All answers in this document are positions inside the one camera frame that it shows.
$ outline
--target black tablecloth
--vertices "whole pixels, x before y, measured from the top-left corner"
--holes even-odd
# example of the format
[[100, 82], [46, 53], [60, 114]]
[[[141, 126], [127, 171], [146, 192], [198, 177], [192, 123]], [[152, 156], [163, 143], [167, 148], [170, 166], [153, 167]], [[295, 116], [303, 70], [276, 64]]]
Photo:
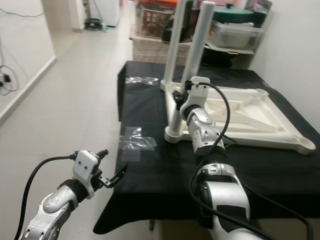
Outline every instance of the black tablecloth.
[[[154, 151], [142, 150], [129, 162], [127, 173], [94, 227], [105, 234], [129, 222], [149, 219], [194, 219], [195, 209], [188, 194], [188, 181], [196, 167], [192, 143], [170, 144], [164, 140], [167, 126], [164, 93], [159, 86], [143, 83], [125, 84], [126, 77], [161, 79], [164, 65], [127, 62], [118, 76], [118, 107], [121, 135], [127, 127], [141, 127], [143, 137], [157, 143]], [[174, 80], [179, 81], [183, 67], [177, 67]], [[222, 68], [200, 68], [199, 76], [210, 77], [218, 86], [264, 89], [278, 108], [303, 136], [320, 146], [320, 135], [276, 90], [255, 72]], [[240, 180], [305, 217], [320, 216], [320, 151], [301, 155], [295, 151], [235, 146], [227, 150], [230, 165]], [[117, 168], [124, 163], [119, 149]], [[285, 218], [286, 212], [249, 192], [251, 218]]]

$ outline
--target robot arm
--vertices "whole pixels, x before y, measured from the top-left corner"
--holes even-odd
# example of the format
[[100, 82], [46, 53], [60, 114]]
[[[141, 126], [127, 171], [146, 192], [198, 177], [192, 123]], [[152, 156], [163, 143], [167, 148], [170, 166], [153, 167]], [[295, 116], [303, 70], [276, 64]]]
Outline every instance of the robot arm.
[[[191, 88], [185, 102], [179, 109], [180, 116], [186, 121], [192, 137], [196, 157], [207, 156], [207, 160], [197, 173], [197, 197], [208, 207], [230, 217], [248, 223], [250, 205], [235, 169], [228, 164], [223, 141], [214, 152], [210, 152], [220, 132], [205, 110], [208, 88], [199, 82], [209, 82], [205, 77], [192, 77]], [[223, 218], [200, 209], [200, 225], [208, 228], [214, 240], [261, 240], [251, 231], [241, 228]]]
[[56, 240], [63, 224], [71, 212], [85, 198], [92, 198], [95, 191], [113, 186], [124, 176], [127, 166], [118, 171], [112, 179], [102, 176], [99, 169], [107, 150], [96, 154], [76, 151], [73, 178], [63, 182], [55, 193], [47, 195], [39, 204], [38, 212], [20, 236], [21, 240]]

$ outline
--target table leg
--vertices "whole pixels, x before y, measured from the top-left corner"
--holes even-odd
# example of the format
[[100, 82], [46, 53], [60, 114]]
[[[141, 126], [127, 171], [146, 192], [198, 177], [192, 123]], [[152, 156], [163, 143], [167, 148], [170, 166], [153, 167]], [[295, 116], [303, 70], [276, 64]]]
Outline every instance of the table leg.
[[153, 231], [154, 230], [154, 227], [155, 227], [155, 219], [151, 219], [149, 221], [149, 230]]

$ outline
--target green lid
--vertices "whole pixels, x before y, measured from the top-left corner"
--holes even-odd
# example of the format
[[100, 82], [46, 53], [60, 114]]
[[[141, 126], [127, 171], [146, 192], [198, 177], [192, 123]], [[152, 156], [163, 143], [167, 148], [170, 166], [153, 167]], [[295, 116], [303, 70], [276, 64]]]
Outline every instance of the green lid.
[[226, 7], [216, 7], [214, 9], [213, 20], [220, 23], [250, 23], [253, 21], [254, 12], [242, 9], [234, 8], [231, 3], [227, 3]]

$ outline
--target clear plastic sheet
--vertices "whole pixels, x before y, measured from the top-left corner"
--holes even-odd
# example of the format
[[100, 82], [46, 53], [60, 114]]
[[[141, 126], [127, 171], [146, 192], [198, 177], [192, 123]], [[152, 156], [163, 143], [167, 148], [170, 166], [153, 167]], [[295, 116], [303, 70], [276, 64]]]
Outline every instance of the clear plastic sheet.
[[119, 149], [154, 151], [157, 146], [152, 137], [141, 136], [141, 127], [126, 127], [123, 136], [119, 137]]
[[140, 76], [128, 76], [125, 79], [125, 84], [136, 84], [136, 83], [142, 83], [142, 84], [148, 84], [153, 86], [159, 85], [159, 79], [155, 77], [140, 77]]

